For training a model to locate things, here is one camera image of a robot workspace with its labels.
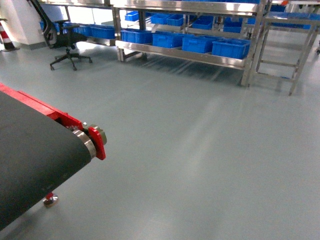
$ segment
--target conveyor belt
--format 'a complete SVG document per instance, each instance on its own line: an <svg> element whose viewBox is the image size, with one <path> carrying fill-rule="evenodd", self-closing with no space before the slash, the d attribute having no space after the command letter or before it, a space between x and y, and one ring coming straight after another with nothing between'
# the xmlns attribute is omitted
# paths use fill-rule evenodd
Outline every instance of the conveyor belt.
<svg viewBox="0 0 320 240"><path fill-rule="evenodd" d="M90 161L72 131L0 91L0 230Z"/></svg>

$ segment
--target white wall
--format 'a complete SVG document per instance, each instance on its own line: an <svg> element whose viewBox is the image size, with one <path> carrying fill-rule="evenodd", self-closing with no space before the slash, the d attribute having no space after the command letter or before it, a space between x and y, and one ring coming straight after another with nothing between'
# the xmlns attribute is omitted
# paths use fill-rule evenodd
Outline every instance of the white wall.
<svg viewBox="0 0 320 240"><path fill-rule="evenodd" d="M26 0L0 0L0 10L1 17L8 20L2 25L11 41L26 45L44 42L38 13Z"/></svg>

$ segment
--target black office chair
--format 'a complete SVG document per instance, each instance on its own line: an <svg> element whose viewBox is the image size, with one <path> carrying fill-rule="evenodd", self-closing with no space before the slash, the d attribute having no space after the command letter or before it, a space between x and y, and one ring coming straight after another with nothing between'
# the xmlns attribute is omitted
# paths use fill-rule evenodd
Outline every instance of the black office chair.
<svg viewBox="0 0 320 240"><path fill-rule="evenodd" d="M32 4L35 8L35 10L40 15L42 21L43 21L43 36L45 39L46 44L51 49L57 49L61 47L65 47L66 54L62 56L56 56L55 61L50 63L51 70L55 70L53 67L53 64L59 63L65 59L69 59L72 62L73 70L77 70L74 61L72 58L77 59L89 59L89 63L92 63L92 60L89 56L82 56L79 55L79 53L70 53L70 48L75 49L75 44L78 42L85 42L87 41L87 37L85 35L82 35L77 32L73 32L74 28L78 28L78 24L73 24L70 26L63 26L63 23L67 22L68 20L60 20L55 21L55 23L59 24L59 34L56 30L56 27L54 23L49 19L48 15L44 11L44 9L41 7L38 0L27 0L28 3Z"/></svg>

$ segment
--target chair backrest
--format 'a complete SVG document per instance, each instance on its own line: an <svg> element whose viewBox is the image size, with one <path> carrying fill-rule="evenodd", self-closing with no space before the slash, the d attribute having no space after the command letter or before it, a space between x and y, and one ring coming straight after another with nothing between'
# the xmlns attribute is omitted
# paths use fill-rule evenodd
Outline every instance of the chair backrest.
<svg viewBox="0 0 320 240"><path fill-rule="evenodd" d="M41 7L38 0L27 0L28 2L31 2L31 4L34 6L35 10L39 14L40 18L43 21L43 36L46 44L50 47L54 45L57 41L57 29L54 25L54 23L50 20L44 9Z"/></svg>

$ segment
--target floor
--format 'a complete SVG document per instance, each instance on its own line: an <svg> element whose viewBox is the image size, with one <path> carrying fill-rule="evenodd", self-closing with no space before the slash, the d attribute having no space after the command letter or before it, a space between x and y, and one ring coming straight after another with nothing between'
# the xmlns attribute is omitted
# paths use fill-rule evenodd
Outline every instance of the floor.
<svg viewBox="0 0 320 240"><path fill-rule="evenodd" d="M292 96L274 80L239 87L240 70L156 55L121 63L89 43L78 47L93 64L77 71L50 71L63 49L1 52L0 82L101 126L108 143L106 160L56 189L56 206L39 202L0 239L320 239L317 44Z"/></svg>

